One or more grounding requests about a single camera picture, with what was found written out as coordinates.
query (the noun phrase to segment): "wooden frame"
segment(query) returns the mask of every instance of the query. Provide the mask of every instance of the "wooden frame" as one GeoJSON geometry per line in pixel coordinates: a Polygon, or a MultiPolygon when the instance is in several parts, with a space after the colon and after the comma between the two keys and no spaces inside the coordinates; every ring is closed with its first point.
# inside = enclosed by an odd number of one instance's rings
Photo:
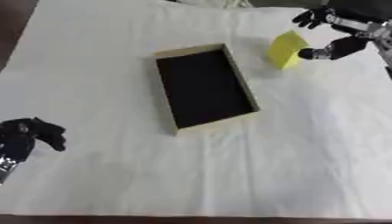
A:
{"type": "MultiPolygon", "coordinates": [[[[193,125],[191,127],[180,128],[175,122],[176,117],[173,113],[172,107],[170,106],[170,99],[166,95],[165,100],[167,102],[167,105],[169,106],[169,111],[170,111],[170,114],[171,114],[171,117],[172,117],[172,120],[174,123],[174,134],[175,135],[183,134],[183,133],[193,131],[193,130],[200,130],[200,129],[204,129],[204,128],[211,127],[211,126],[221,125],[223,123],[227,123],[228,121],[232,121],[234,119],[243,119],[243,118],[252,116],[254,113],[260,111],[260,107],[258,106],[255,97],[251,93],[251,90],[250,90],[248,84],[246,83],[246,81],[244,80],[240,69],[236,65],[232,53],[229,51],[228,47],[225,44],[200,45],[200,46],[188,47],[188,48],[183,48],[183,49],[156,52],[154,54],[154,56],[155,56],[155,60],[161,60],[161,59],[188,56],[188,55],[193,55],[193,54],[197,54],[197,53],[208,53],[208,52],[217,51],[217,50],[222,50],[224,52],[224,54],[227,58],[227,61],[228,61],[229,65],[231,66],[232,71],[234,72],[235,78],[237,79],[238,84],[241,86],[241,91],[246,95],[247,101],[251,105],[251,111],[249,113],[246,113],[243,115],[236,115],[233,117],[224,118],[224,119],[216,120],[213,122],[206,122],[206,123],[202,123],[202,124],[198,124],[198,125],[193,125]]],[[[160,80],[161,80],[162,85],[165,90],[165,84],[164,84],[164,81],[162,80],[162,74],[160,74],[159,77],[160,77],[160,80]]]]}

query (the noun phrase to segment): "white sheet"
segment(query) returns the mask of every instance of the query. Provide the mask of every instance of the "white sheet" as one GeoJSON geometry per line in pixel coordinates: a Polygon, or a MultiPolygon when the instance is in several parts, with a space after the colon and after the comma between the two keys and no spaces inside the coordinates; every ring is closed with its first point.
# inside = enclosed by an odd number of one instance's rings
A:
{"type": "MultiPolygon", "coordinates": [[[[41,0],[0,74],[0,120],[63,125],[67,151],[40,143],[1,186],[0,212],[392,218],[392,82],[373,47],[271,67],[267,45],[300,11],[41,0]],[[263,111],[168,135],[147,58],[222,42],[263,111]]],[[[313,46],[341,36],[298,31],[313,46]]]]}

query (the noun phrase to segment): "dark floor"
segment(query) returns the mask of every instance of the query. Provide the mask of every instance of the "dark floor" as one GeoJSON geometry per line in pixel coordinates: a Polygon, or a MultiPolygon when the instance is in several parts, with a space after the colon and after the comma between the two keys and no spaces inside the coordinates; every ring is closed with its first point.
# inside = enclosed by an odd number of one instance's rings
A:
{"type": "MultiPolygon", "coordinates": [[[[0,0],[0,70],[6,64],[38,0],[0,0]]],[[[84,224],[84,223],[157,223],[157,224],[259,224],[259,223],[369,223],[369,220],[325,219],[248,219],[248,218],[151,218],[151,217],[29,217],[0,215],[7,224],[84,224]]]]}

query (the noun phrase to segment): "sponge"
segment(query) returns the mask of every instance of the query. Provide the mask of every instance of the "sponge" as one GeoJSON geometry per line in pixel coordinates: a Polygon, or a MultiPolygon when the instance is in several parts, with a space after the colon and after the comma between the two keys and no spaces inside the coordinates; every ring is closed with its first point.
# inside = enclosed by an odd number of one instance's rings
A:
{"type": "Polygon", "coordinates": [[[277,68],[285,69],[300,61],[298,52],[307,46],[308,43],[298,34],[288,31],[274,40],[268,50],[268,56],[277,68]]]}

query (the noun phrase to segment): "robot finger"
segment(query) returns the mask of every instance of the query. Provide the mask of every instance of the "robot finger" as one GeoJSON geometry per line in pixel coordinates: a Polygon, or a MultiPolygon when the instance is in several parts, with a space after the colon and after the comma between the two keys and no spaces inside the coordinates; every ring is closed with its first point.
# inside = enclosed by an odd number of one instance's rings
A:
{"type": "Polygon", "coordinates": [[[324,49],[306,48],[298,56],[306,60],[338,60],[366,48],[368,39],[346,37],[334,40],[324,49]]]}

